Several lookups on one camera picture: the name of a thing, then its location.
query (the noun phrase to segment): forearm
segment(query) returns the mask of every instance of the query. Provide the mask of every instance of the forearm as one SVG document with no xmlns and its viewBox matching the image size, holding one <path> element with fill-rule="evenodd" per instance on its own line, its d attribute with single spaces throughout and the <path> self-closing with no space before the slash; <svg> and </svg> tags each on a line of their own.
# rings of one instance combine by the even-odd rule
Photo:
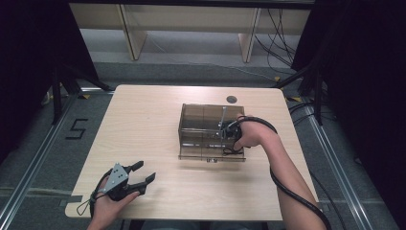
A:
<svg viewBox="0 0 406 230">
<path fill-rule="evenodd" d="M 277 134 L 267 136 L 261 142 L 273 174 L 281 184 L 295 194 L 317 206 L 305 180 L 293 164 Z M 278 189 L 283 220 L 287 229 L 325 229 L 323 222 L 302 203 Z"/>
</svg>

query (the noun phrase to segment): person's right hand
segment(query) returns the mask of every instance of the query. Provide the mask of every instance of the person's right hand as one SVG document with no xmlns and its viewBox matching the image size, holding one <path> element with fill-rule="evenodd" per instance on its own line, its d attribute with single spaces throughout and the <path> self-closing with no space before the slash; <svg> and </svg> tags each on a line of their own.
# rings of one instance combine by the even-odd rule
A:
<svg viewBox="0 0 406 230">
<path fill-rule="evenodd" d="M 243 147 L 255 147 L 269 141 L 278 141 L 279 136 L 271 128 L 257 122 L 242 122 L 239 124 L 242 130 L 241 138 L 234 143 L 234 150 L 240 150 Z"/>
</svg>

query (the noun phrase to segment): floor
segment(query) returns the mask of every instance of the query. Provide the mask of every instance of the floor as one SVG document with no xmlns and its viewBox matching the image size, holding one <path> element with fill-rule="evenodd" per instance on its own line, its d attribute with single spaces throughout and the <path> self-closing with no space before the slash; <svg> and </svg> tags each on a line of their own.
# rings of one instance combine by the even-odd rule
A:
<svg viewBox="0 0 406 230">
<path fill-rule="evenodd" d="M 230 86 L 268 87 L 275 83 L 276 77 L 284 79 L 294 72 L 275 57 L 269 57 L 273 69 L 269 67 L 267 53 L 257 42 L 251 61 L 243 63 L 236 34 L 149 32 L 140 59 L 135 62 L 129 59 L 123 32 L 82 30 L 82 34 L 101 80 L 112 85 L 122 82 L 224 84 L 216 82 L 216 76 L 207 76 L 207 82 L 200 81 L 205 75 L 202 70 L 213 70 L 210 73 L 230 75 L 229 80 L 235 81 L 227 81 Z M 295 48 L 299 39 L 299 36 L 286 36 L 285 42 Z M 265 45 L 271 43 L 266 34 L 259 34 L 259 40 Z M 274 51 L 288 59 L 286 51 L 278 48 Z M 134 68 L 138 68 L 134 73 L 140 75 L 136 82 L 131 78 L 133 75 L 128 74 L 133 73 Z M 187 79 L 178 80 L 176 73 L 181 71 L 192 74 Z M 173 73 L 173 76 L 150 79 L 152 75 L 162 73 Z M 300 102 L 294 101 L 298 97 L 296 89 L 300 82 L 296 80 L 283 90 L 289 100 L 292 98 L 292 102 L 287 102 L 289 107 L 311 100 L 309 97 L 301 98 Z M 81 82 L 81 85 L 92 87 L 86 82 Z M 66 218 L 64 205 L 112 97 L 112 94 L 89 94 L 90 100 L 83 97 L 63 99 L 67 112 L 58 126 L 51 126 L 53 108 L 50 103 L 45 104 L 20 148 L 0 166 L 0 205 L 4 208 L 15 206 L 8 213 L 8 221 L 2 223 L 2 229 L 86 228 L 89 220 Z M 356 153 L 333 112 L 327 105 L 322 111 L 323 126 L 318 126 L 311 116 L 313 111 L 310 106 L 294 111 L 292 121 L 308 167 L 315 175 L 313 183 L 332 229 L 398 229 L 362 165 L 354 161 Z M 85 135 L 77 142 L 67 141 L 66 137 L 78 135 L 71 131 L 71 127 L 80 118 L 90 118 L 85 123 L 79 123 L 86 127 Z M 49 140 L 50 144 L 44 145 L 44 140 Z M 24 185 L 21 178 L 29 178 L 31 182 Z M 15 197 L 18 191 L 21 191 L 20 197 Z M 129 222 L 125 222 L 124 229 L 128 225 Z M 270 229 L 283 229 L 283 224 L 277 221 L 269 222 L 268 226 Z M 120 227 L 121 221 L 118 220 L 109 229 Z"/>
</svg>

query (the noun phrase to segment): hand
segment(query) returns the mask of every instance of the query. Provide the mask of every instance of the hand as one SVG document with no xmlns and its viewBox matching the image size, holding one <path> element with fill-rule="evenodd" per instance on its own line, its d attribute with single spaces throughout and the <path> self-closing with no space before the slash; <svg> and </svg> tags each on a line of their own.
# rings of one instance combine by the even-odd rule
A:
<svg viewBox="0 0 406 230">
<path fill-rule="evenodd" d="M 237 114 L 239 119 L 243 119 L 242 114 Z M 269 141 L 279 141 L 279 136 L 269 127 L 257 122 L 242 122 L 239 124 L 242 130 L 242 137 L 234 143 L 234 150 L 243 147 L 255 147 Z"/>
<path fill-rule="evenodd" d="M 101 183 L 100 188 L 104 188 L 107 183 L 108 176 Z M 92 221 L 88 226 L 88 230 L 105 229 L 117 218 L 122 209 L 134 200 L 140 193 L 135 192 L 120 201 L 112 200 L 108 195 L 98 193 L 97 196 L 102 196 L 96 200 L 95 210 Z"/>
</svg>

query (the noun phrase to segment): wooden tabletop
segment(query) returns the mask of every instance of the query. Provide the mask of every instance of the wooden tabletop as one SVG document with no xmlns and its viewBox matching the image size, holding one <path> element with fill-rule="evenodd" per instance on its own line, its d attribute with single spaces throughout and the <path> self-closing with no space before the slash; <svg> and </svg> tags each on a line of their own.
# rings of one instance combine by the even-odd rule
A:
<svg viewBox="0 0 406 230">
<path fill-rule="evenodd" d="M 237 102 L 229 104 L 228 96 Z M 282 220 L 262 147 L 246 149 L 245 162 L 178 159 L 182 104 L 240 105 L 245 114 L 270 122 L 316 196 L 281 90 L 156 85 L 117 87 L 72 196 L 87 200 L 116 162 L 129 166 L 143 160 L 128 183 L 152 173 L 156 178 L 125 208 L 123 219 Z M 81 202 L 69 203 L 66 215 L 79 218 Z M 90 217 L 89 211 L 81 217 Z"/>
</svg>

